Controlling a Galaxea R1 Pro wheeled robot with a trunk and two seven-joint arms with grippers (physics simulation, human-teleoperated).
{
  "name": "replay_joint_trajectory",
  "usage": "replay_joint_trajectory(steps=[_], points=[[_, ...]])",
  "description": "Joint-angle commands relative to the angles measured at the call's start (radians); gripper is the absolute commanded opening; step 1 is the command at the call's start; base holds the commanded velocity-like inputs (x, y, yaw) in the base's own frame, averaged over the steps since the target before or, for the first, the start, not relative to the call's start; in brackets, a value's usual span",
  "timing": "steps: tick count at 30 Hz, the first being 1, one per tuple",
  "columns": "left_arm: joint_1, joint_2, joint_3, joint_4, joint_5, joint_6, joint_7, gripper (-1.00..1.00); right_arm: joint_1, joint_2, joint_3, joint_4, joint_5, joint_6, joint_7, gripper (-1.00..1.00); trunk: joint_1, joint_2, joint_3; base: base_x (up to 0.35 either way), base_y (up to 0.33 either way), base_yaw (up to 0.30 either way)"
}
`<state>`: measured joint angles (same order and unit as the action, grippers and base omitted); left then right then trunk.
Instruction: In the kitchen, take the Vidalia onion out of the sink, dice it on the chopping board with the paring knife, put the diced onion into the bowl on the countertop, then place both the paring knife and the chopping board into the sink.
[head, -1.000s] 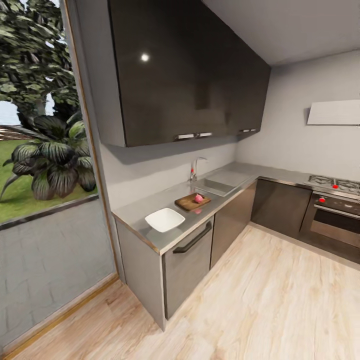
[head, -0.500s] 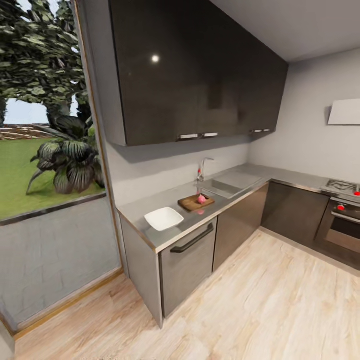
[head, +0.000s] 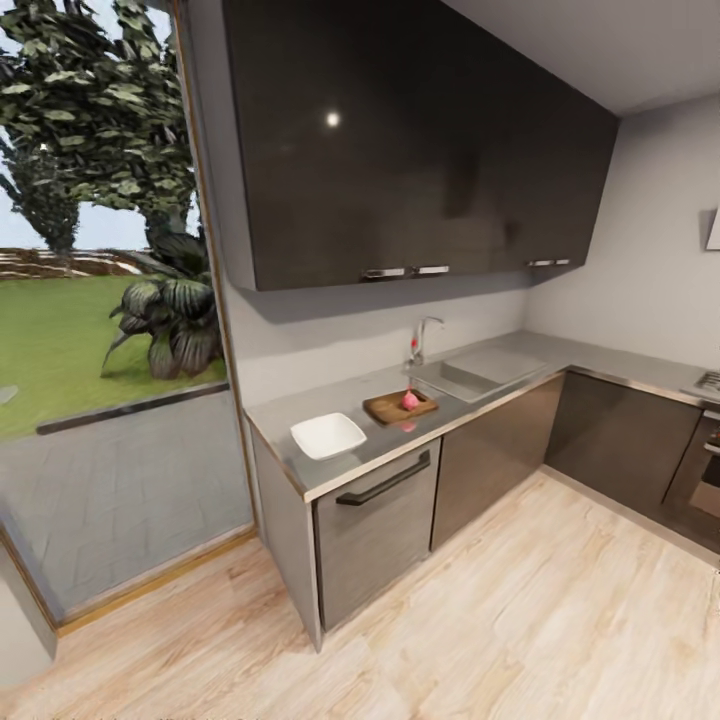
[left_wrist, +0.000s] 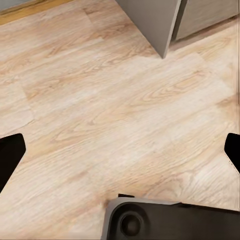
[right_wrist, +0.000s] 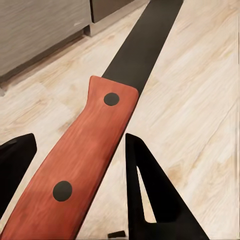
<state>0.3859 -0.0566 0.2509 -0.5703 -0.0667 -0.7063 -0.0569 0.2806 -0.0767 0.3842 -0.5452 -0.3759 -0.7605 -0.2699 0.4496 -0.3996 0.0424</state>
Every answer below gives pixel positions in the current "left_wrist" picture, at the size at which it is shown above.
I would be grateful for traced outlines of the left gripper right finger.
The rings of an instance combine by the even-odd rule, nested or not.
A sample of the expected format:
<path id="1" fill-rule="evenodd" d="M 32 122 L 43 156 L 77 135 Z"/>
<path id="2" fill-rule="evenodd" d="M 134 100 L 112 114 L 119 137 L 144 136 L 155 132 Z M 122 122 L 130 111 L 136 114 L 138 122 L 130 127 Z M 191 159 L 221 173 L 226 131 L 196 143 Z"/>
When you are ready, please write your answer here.
<path id="1" fill-rule="evenodd" d="M 227 135 L 224 151 L 240 173 L 240 135 L 229 133 Z"/>

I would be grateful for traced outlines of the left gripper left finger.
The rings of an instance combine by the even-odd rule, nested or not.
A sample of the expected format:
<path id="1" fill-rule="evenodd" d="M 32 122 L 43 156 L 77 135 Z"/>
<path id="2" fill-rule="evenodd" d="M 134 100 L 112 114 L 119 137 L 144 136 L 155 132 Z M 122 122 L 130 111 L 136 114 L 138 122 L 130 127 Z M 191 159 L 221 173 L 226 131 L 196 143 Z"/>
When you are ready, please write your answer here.
<path id="1" fill-rule="evenodd" d="M 21 133 L 0 138 L 0 193 L 26 152 Z"/>

